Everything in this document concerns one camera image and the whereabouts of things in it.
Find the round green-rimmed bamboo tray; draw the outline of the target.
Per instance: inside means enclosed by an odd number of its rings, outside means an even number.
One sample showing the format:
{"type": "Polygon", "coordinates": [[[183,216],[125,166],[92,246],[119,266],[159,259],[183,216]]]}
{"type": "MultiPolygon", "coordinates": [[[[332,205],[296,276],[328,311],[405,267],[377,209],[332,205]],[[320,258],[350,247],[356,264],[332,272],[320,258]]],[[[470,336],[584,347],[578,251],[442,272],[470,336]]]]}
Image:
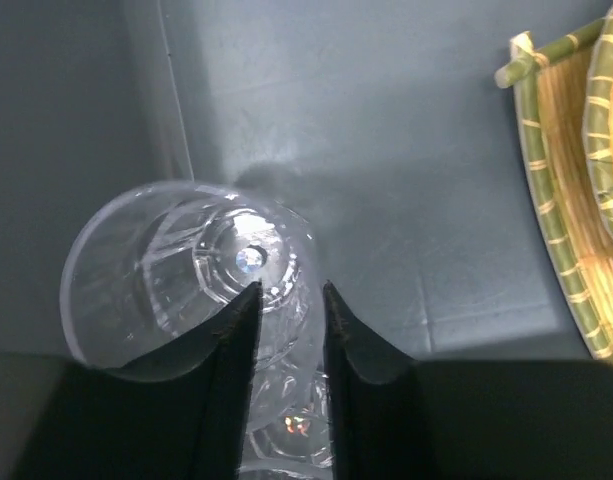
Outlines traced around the round green-rimmed bamboo tray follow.
{"type": "Polygon", "coordinates": [[[613,5],[594,44],[582,122],[582,140],[600,218],[613,241],[613,5]]]}

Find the clear glass cup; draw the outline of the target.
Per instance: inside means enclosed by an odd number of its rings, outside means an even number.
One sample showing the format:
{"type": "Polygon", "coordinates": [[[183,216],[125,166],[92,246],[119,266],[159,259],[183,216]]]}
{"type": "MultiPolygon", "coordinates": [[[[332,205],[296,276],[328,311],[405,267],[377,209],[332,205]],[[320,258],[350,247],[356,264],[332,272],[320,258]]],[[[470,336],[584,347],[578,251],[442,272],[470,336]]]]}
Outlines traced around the clear glass cup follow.
{"type": "Polygon", "coordinates": [[[316,368],[315,248],[306,221],[278,202],[185,181],[110,201],[64,265],[60,311],[79,361],[120,367],[262,288],[257,370],[308,379],[316,368]]]}
{"type": "Polygon", "coordinates": [[[330,479],[320,294],[263,312],[240,479],[330,479]]]}

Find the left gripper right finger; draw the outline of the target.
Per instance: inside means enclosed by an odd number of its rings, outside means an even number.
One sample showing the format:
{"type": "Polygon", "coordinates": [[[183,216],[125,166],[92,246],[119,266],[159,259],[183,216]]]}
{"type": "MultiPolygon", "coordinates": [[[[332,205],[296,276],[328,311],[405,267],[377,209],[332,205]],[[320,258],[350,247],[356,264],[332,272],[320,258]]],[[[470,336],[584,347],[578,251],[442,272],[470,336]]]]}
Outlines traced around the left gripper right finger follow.
{"type": "Polygon", "coordinates": [[[337,479],[613,479],[613,366],[416,360],[323,289],[337,479]]]}

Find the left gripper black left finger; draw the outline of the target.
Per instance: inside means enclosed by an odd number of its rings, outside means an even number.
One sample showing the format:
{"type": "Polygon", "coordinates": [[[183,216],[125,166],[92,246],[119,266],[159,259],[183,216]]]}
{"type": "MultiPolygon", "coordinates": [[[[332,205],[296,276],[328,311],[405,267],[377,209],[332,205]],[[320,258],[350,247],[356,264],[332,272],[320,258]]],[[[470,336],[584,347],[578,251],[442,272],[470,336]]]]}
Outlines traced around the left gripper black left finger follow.
{"type": "Polygon", "coordinates": [[[252,283],[123,367],[0,354],[0,479],[232,479],[261,323],[252,283]]]}

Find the square woven bamboo mat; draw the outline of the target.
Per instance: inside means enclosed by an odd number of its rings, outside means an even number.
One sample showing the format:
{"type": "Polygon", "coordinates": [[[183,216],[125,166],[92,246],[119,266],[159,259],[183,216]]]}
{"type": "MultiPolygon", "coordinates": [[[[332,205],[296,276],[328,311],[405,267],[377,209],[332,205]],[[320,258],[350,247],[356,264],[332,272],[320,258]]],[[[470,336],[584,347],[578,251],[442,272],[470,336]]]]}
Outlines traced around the square woven bamboo mat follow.
{"type": "Polygon", "coordinates": [[[590,355],[613,365],[613,241],[582,140],[587,72],[604,17],[541,48],[529,32],[513,37],[495,82],[513,91],[533,208],[562,293],[590,355]]]}

